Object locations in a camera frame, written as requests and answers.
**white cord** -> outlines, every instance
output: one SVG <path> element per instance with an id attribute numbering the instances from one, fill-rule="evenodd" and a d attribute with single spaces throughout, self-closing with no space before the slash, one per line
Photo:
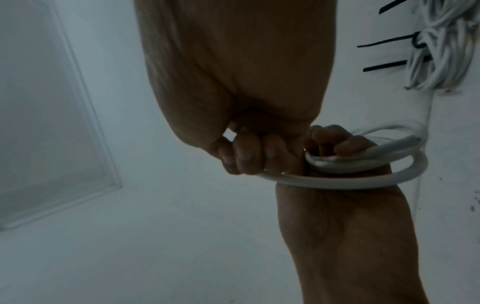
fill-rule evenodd
<path id="1" fill-rule="evenodd" d="M 391 124 L 379 125 L 377 127 L 359 129 L 353 131 L 352 134 L 365 136 L 380 130 L 399 130 L 407 133 L 408 136 L 399 140 L 366 136 L 368 139 L 379 145 L 371 147 L 355 157 L 315 157 L 306 153 L 305 158 L 312 169 L 323 173 L 333 174 L 368 171 L 380 168 L 393 161 L 409 156 L 413 158 L 413 163 L 410 167 L 389 175 L 360 178 L 319 178 L 288 174 L 271 174 L 267 172 L 263 172 L 258 176 L 291 186 L 317 189 L 355 190 L 397 185 L 414 179 L 425 172 L 428 166 L 428 161 L 425 154 L 421 151 L 421 147 L 427 141 L 428 137 L 426 125 L 414 120 L 404 120 Z"/>
<path id="2" fill-rule="evenodd" d="M 461 15 L 478 0 L 419 0 L 419 9 L 426 28 L 417 38 L 426 48 L 413 48 L 408 59 L 405 76 L 406 89 L 450 91 L 467 71 L 474 55 L 474 21 Z M 432 61 L 423 64 L 431 54 Z"/>

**white cable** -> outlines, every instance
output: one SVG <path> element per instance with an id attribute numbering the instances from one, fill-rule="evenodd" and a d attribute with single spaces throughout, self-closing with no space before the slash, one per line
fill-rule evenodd
<path id="1" fill-rule="evenodd" d="M 478 0 L 419 0 L 419 9 L 426 28 L 417 38 L 417 44 L 426 48 L 413 48 L 408 59 L 405 76 L 406 89 L 449 91 L 458 84 L 467 71 L 474 55 L 474 21 L 461 17 Z M 431 54 L 432 60 L 423 63 Z"/>
<path id="2" fill-rule="evenodd" d="M 380 130 L 398 130 L 408 134 L 399 140 L 383 137 L 366 136 Z M 391 124 L 379 125 L 372 128 L 364 128 L 353 131 L 354 135 L 366 136 L 368 139 L 379 144 L 371 147 L 355 157 L 339 158 L 315 157 L 305 154 L 311 168 L 333 174 L 357 173 L 372 170 L 390 164 L 393 161 L 411 156 L 413 163 L 407 169 L 381 176 L 360 178 L 319 178 L 294 176 L 288 174 L 271 174 L 263 172 L 258 176 L 285 185 L 317 188 L 317 189 L 373 189 L 397 185 L 420 176 L 428 166 L 427 157 L 421 151 L 422 145 L 427 141 L 428 131 L 426 125 L 414 121 L 404 120 Z"/>

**fist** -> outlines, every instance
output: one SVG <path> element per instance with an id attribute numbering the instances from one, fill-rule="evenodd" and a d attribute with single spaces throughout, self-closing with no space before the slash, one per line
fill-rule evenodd
<path id="1" fill-rule="evenodd" d="M 333 0 L 136 0 L 148 76 L 173 132 L 231 174 L 288 171 L 320 112 L 335 8 Z"/>

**black zip tie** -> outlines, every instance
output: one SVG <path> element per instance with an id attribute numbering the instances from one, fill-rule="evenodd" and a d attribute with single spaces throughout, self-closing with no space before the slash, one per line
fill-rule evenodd
<path id="1" fill-rule="evenodd" d="M 424 63 L 429 62 L 429 61 L 432 61 L 432 59 L 433 58 L 432 58 L 431 55 L 426 55 L 423 58 L 423 62 Z M 407 60 L 401 60 L 401 61 L 395 61 L 395 62 L 391 62 L 391 63 L 385 63 L 385 64 L 382 64 L 382 65 L 377 65 L 377 66 L 373 66 L 373 67 L 364 68 L 363 71 L 364 72 L 370 72 L 370 71 L 376 71 L 376 70 L 381 70 L 381 69 L 406 66 L 407 62 L 408 62 Z"/>
<path id="2" fill-rule="evenodd" d="M 389 43 L 389 42 L 411 39 L 411 45 L 412 45 L 414 48 L 416 48 L 416 49 L 423 49 L 423 48 L 425 48 L 427 45 L 426 45 L 425 43 L 420 43 L 420 44 L 418 44 L 417 38 L 419 37 L 419 35 L 420 35 L 420 32 L 415 32 L 415 33 L 410 34 L 410 35 L 405 35 L 405 36 L 390 38 L 390 39 L 387 39 L 387 40 L 382 40 L 382 41 L 378 41 L 378 42 L 375 42 L 375 43 L 370 43 L 370 44 L 367 44 L 367 45 L 357 46 L 357 48 L 369 48 L 369 47 L 374 47 L 374 46 L 382 45 L 382 44 Z"/>
<path id="3" fill-rule="evenodd" d="M 379 15 L 385 13 L 386 11 L 389 11 L 393 9 L 394 7 L 406 2 L 407 0 L 394 0 L 393 2 L 390 2 L 386 6 L 382 7 L 380 11 L 378 12 Z"/>

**skin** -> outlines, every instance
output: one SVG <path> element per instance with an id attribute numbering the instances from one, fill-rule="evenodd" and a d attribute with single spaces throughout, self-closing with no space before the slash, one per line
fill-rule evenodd
<path id="1" fill-rule="evenodd" d="M 313 175 L 304 148 L 349 156 L 372 145 L 339 126 L 310 128 L 333 65 L 334 0 L 136 0 L 135 9 L 171 129 L 228 173 Z M 277 185 L 276 193 L 305 303 L 427 302 L 412 217 L 397 187 Z"/>

